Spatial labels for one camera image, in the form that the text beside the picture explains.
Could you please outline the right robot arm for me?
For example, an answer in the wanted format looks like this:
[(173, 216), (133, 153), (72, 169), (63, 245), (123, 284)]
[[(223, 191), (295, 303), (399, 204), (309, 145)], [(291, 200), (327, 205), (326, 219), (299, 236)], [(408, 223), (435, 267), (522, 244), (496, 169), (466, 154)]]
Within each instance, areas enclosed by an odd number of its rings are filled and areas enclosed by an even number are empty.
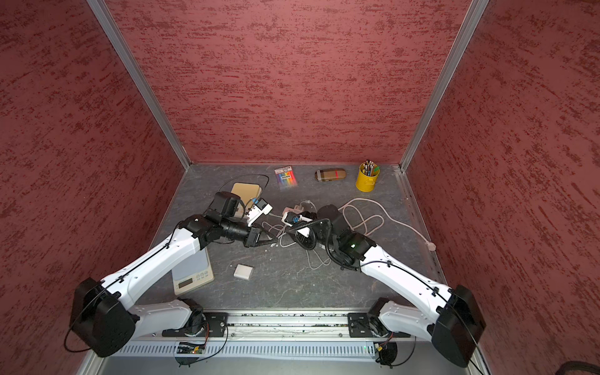
[(462, 285), (431, 280), (395, 259), (375, 240), (352, 229), (336, 206), (317, 212), (287, 208), (282, 223), (305, 250), (321, 245), (342, 270), (365, 274), (387, 285), (412, 306), (379, 298), (367, 316), (376, 335), (403, 333), (431, 342), (450, 363), (466, 368), (486, 328), (473, 292)]

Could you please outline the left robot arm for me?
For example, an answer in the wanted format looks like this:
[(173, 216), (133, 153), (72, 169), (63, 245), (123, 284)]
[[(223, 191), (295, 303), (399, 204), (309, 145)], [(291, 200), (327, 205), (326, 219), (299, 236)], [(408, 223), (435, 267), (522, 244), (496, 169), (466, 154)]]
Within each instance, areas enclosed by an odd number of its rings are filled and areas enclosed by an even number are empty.
[(215, 194), (204, 214), (176, 224), (163, 242), (126, 267), (101, 281), (88, 278), (76, 288), (69, 333), (75, 333), (97, 356), (106, 358), (131, 339), (173, 331), (184, 337), (206, 336), (209, 329), (200, 304), (191, 299), (139, 306), (139, 298), (160, 278), (186, 259), (204, 255), (209, 244), (222, 238), (241, 242), (246, 248), (267, 245), (256, 219), (270, 213), (264, 199), (255, 201), (250, 213), (234, 216), (242, 199), (231, 192)]

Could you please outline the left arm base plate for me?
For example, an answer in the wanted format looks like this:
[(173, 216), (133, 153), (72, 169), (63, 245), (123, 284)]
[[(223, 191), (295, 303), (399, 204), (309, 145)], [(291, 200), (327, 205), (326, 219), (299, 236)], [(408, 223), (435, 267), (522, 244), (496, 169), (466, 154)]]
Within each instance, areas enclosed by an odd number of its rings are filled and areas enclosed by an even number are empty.
[(223, 338), (228, 322), (225, 312), (194, 312), (188, 322), (179, 329), (162, 331), (165, 338)]

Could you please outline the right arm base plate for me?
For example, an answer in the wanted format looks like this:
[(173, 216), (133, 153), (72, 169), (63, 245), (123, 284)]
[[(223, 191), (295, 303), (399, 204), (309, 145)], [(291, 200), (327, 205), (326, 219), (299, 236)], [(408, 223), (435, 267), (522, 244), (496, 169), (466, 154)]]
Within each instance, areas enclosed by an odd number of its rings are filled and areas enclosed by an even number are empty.
[(409, 338), (410, 335), (404, 332), (392, 333), (381, 323), (378, 317), (372, 316), (366, 312), (349, 312), (348, 332), (351, 338), (378, 338), (388, 339)]

